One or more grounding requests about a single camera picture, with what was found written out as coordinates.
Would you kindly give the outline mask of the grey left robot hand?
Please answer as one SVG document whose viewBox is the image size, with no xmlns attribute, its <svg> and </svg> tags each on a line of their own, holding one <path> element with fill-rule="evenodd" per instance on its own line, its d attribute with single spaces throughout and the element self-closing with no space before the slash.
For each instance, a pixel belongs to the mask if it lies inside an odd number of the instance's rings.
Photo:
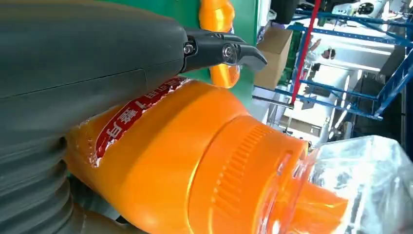
<svg viewBox="0 0 413 234">
<path fill-rule="evenodd" d="M 135 7 L 1 1 L 1 233 L 140 233 L 74 204 L 64 135 L 168 78 L 221 63 L 255 71 L 267 64 L 238 36 Z"/>
</svg>

